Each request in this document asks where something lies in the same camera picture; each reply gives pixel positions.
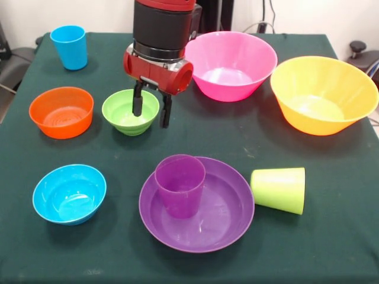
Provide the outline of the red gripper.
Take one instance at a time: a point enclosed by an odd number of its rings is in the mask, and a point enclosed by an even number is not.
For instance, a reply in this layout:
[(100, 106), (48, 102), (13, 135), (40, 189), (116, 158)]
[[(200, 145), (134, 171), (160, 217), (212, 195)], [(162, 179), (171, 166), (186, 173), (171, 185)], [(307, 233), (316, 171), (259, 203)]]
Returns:
[(123, 66), (126, 73), (137, 80), (133, 91), (133, 115), (139, 117), (142, 114), (142, 89), (143, 82), (146, 82), (162, 91), (160, 126), (168, 128), (172, 107), (171, 95), (183, 92), (190, 84), (194, 69), (192, 63), (185, 59), (175, 63), (145, 59), (137, 54), (133, 44), (130, 44), (124, 53)]

